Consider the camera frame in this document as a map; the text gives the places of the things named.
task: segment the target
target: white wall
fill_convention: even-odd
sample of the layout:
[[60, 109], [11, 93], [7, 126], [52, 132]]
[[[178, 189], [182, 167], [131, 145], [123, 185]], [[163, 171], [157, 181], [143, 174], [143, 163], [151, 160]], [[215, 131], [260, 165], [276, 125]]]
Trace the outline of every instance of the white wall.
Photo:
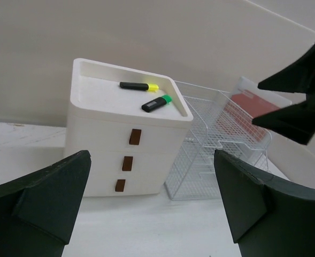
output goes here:
[[315, 31], [315, 0], [252, 0], [252, 2]]
[[[231, 90], [242, 75], [274, 74], [314, 41], [315, 31], [244, 0], [3, 0], [0, 119], [64, 125], [78, 57]], [[302, 165], [280, 156], [283, 142], [270, 157], [296, 181]]]

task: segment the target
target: brown drawer handle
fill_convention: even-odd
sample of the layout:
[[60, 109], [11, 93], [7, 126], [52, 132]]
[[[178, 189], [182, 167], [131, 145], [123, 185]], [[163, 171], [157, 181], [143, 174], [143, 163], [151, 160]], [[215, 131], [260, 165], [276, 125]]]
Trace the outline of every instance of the brown drawer handle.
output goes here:
[[116, 184], [116, 192], [124, 192], [125, 179], [118, 179]]
[[134, 158], [132, 156], [124, 156], [123, 166], [121, 167], [121, 170], [131, 171], [133, 160]]
[[134, 146], [138, 146], [140, 144], [140, 140], [141, 140], [141, 133], [142, 133], [142, 130], [137, 130], [135, 128], [132, 129], [129, 144], [134, 145]]

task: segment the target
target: yellow highlighter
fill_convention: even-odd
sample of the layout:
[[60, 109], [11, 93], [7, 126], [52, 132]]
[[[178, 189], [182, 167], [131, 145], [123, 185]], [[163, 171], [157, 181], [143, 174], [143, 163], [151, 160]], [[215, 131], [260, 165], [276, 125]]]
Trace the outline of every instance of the yellow highlighter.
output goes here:
[[148, 84], [148, 83], [132, 83], [132, 82], [121, 82], [119, 86], [123, 89], [139, 90], [139, 91], [149, 91], [156, 92], [158, 90], [158, 85]]

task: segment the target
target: drawer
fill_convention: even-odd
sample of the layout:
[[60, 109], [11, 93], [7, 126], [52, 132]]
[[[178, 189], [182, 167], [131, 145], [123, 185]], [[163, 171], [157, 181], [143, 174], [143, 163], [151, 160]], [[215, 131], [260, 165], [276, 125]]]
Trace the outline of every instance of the drawer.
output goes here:
[[[91, 171], [84, 196], [114, 196], [158, 193], [176, 155], [130, 152], [91, 153]], [[131, 171], [123, 171], [125, 157], [132, 157]], [[125, 180], [123, 192], [116, 192], [118, 179]]]
[[187, 128], [135, 125], [69, 116], [66, 135], [68, 153], [66, 155], [83, 149], [158, 154], [178, 153], [187, 131]]

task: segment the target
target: white drawer unit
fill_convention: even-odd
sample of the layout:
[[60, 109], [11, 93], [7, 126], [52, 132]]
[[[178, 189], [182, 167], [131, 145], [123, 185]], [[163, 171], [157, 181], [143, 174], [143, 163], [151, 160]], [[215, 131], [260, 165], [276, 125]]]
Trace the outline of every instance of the white drawer unit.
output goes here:
[[[159, 91], [122, 89], [121, 81], [157, 84]], [[141, 109], [165, 94], [173, 99], [168, 105], [150, 113]], [[64, 155], [91, 153], [84, 196], [158, 193], [192, 121], [171, 78], [76, 59]]]

